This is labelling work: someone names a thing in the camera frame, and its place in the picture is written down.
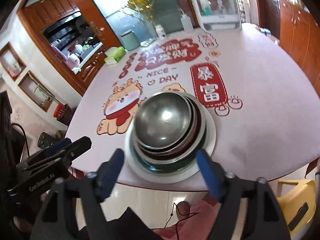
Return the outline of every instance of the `pink pants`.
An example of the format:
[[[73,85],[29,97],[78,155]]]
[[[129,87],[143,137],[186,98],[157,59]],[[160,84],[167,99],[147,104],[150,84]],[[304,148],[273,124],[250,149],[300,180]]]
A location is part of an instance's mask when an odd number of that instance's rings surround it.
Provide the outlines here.
[[[219,208],[201,200],[190,208],[190,213],[198,213],[178,223],[180,240],[206,240],[217,218]],[[154,231],[164,240],[177,239],[175,224],[165,229]]]

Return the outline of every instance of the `wire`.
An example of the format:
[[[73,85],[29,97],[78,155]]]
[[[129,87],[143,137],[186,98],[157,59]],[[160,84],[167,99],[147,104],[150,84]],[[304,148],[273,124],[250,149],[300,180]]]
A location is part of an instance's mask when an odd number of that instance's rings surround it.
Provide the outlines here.
[[[151,230],[165,229],[165,228],[167,227],[167,224],[169,223],[170,219],[171,219],[172,216],[173,216],[174,206],[177,206],[176,203],[173,203],[172,210],[171,210],[171,214],[170,214],[170,218],[169,218],[169,220],[166,222],[164,228],[153,228],[153,229],[151,229]],[[184,216],[183,214],[180,213],[179,208],[177,208],[177,210],[178,210],[178,212],[179,212],[179,214],[180,214],[181,216]],[[192,215],[192,216],[187,217],[187,218],[184,218],[184,219],[181,219],[181,220],[179,220],[179,221],[176,223],[175,228],[176,228],[176,233],[177,233],[177,240],[179,240],[178,223],[181,222],[181,221],[183,221],[183,220],[187,220],[187,219],[193,217],[193,216],[196,215],[196,214],[198,214],[198,212],[196,212],[196,213],[189,213],[189,215]]]
[[[24,129],[22,128],[22,126],[21,126],[20,124],[18,124],[18,123],[13,122],[11,125],[16,125],[16,126],[20,127],[20,129],[22,130],[23,135],[24,135],[24,139],[25,139],[25,141],[26,141],[28,157],[30,157],[30,152],[29,152],[29,146],[28,146],[28,141],[27,141],[26,132],[24,131]]]

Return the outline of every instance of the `stainless steel bowl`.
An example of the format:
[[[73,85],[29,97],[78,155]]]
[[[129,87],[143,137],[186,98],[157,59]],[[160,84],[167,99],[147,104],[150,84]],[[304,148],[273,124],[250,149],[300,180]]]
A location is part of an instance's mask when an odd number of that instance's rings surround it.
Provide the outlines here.
[[[149,157],[154,159],[163,159],[167,158],[167,156],[171,155],[177,155],[184,150],[187,150],[188,147],[193,143],[193,141],[196,139],[196,129],[198,127],[198,121],[199,118],[197,117],[197,112],[195,106],[192,104],[191,100],[189,98],[186,98],[188,100],[188,103],[191,107],[191,124],[190,127],[184,137],[182,137],[177,143],[172,145],[171,147],[162,149],[162,150],[150,150],[142,145],[138,145],[140,149]]]
[[[191,107],[182,95],[170,91],[156,93],[135,115],[138,143],[151,150],[168,148],[185,136],[191,117]]]
[[[197,118],[198,118],[196,138],[193,141],[192,145],[188,149],[186,149],[185,151],[182,151],[181,154],[179,154],[177,156],[170,156],[170,158],[168,158],[168,159],[159,160],[159,159],[155,159],[155,156],[150,157],[143,150],[141,150],[141,148],[139,147],[138,142],[135,138],[134,133],[132,133],[131,140],[132,140],[132,144],[133,144],[135,152],[137,153],[137,155],[140,158],[144,159],[148,163],[158,165],[158,164],[170,164],[170,163],[180,161],[180,160],[186,158],[188,155],[190,155],[196,149],[196,147],[199,145],[199,143],[201,142],[201,140],[204,136],[204,132],[206,130],[206,119],[205,119],[204,107],[192,95],[190,95],[188,93],[183,93],[183,92],[178,92],[178,93],[182,96],[189,98],[190,101],[193,103],[193,105],[196,108]]]

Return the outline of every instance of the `table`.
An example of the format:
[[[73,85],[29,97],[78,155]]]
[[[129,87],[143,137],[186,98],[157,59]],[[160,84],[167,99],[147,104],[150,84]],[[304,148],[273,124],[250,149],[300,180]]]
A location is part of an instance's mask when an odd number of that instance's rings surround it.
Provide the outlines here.
[[[95,171],[109,160],[116,148],[123,148],[140,102],[161,90],[197,96],[216,125],[212,159],[243,179],[279,178],[320,156],[318,95],[286,52],[243,24],[239,32],[213,36],[201,29],[173,33],[147,49],[127,53],[117,65],[102,67],[66,135],[72,141],[82,136],[92,140],[92,148],[72,166]],[[206,190],[199,172],[178,183],[155,184],[137,176],[127,163],[118,182],[159,190]]]

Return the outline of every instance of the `red banner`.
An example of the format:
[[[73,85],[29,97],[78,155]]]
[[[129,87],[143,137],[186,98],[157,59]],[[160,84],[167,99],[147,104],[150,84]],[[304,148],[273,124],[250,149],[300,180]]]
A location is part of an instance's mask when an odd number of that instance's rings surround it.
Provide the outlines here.
[[[139,64],[135,71],[144,68],[154,69],[164,64],[174,64],[180,61],[190,62],[202,53],[197,43],[191,38],[178,41],[176,39],[167,41],[162,45],[156,45],[140,54]]]
[[[206,108],[223,107],[228,102],[226,88],[214,64],[199,63],[190,70],[196,98],[202,105]]]

